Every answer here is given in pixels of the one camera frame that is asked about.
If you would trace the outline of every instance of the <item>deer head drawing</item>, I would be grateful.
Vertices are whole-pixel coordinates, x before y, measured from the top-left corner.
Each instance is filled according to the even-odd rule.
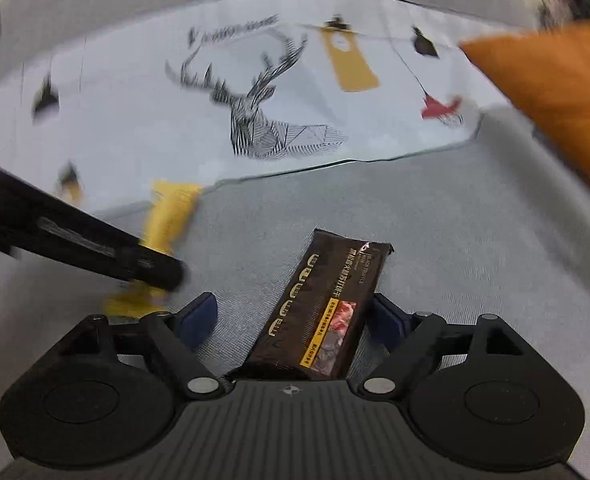
[[[231,110],[230,141],[235,155],[251,158],[275,159],[284,156],[307,156],[336,151],[346,141],[346,137],[325,124],[298,125],[267,118],[260,105],[275,92],[271,84],[278,76],[291,68],[301,57],[306,46],[306,37],[301,45],[295,46],[292,38],[280,34],[284,44],[284,54],[277,65],[268,54],[262,55],[265,69],[252,80],[252,88],[247,94],[231,92],[226,82],[214,81],[212,64],[203,79],[188,72],[188,66],[200,50],[200,46],[188,56],[177,74],[168,63],[166,73],[183,88],[197,88],[210,93],[210,99],[227,105]]]

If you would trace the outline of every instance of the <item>snack package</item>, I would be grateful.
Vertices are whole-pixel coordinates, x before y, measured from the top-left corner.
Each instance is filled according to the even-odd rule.
[[[297,270],[232,380],[344,378],[390,244],[315,230]]]

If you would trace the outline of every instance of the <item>black triangle print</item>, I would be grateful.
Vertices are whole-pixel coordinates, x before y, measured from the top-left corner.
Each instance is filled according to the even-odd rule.
[[[344,22],[344,19],[336,14],[334,18],[324,24],[326,27],[334,28],[335,30],[350,30],[350,25]]]
[[[437,49],[435,48],[435,44],[426,38],[426,36],[424,36],[424,34],[417,27],[413,26],[412,30],[415,32],[415,50],[419,54],[422,54],[422,56],[439,57],[439,54],[437,54]]]
[[[35,98],[35,106],[32,110],[32,118],[36,120],[47,111],[59,112],[59,93],[50,83],[50,74],[44,79],[41,94],[38,92]]]
[[[83,190],[79,182],[77,169],[72,162],[69,162],[59,173],[57,179],[57,196],[75,207],[79,207],[82,200]]]

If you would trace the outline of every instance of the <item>yellow tag print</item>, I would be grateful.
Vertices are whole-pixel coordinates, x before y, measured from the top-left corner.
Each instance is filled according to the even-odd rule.
[[[379,86],[379,79],[368,66],[353,31],[322,27],[321,33],[337,82],[344,92],[363,92]]]
[[[79,182],[76,167],[72,162],[69,162],[59,173],[55,196],[75,207],[79,207],[82,203],[84,192]]]

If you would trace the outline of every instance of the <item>logo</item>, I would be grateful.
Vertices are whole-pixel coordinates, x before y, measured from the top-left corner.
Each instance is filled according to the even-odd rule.
[[[277,334],[277,330],[280,329],[281,322],[284,321],[281,317],[278,317],[275,321],[272,322],[271,326],[268,328],[268,335],[271,337],[275,337]]]
[[[301,388],[297,388],[296,386],[293,386],[292,384],[289,384],[288,386],[286,386],[286,388],[284,388],[283,390],[280,390],[280,392],[284,392],[289,397],[292,397],[293,395],[297,395],[300,391],[301,391]]]
[[[274,25],[279,21],[279,16],[274,14],[255,22],[247,22],[239,25],[229,25],[227,27],[219,28],[213,32],[202,32],[200,29],[191,27],[188,32],[188,48],[192,47],[196,41],[203,43],[217,43],[218,41],[228,40],[235,34],[240,32],[252,32],[259,28]]]

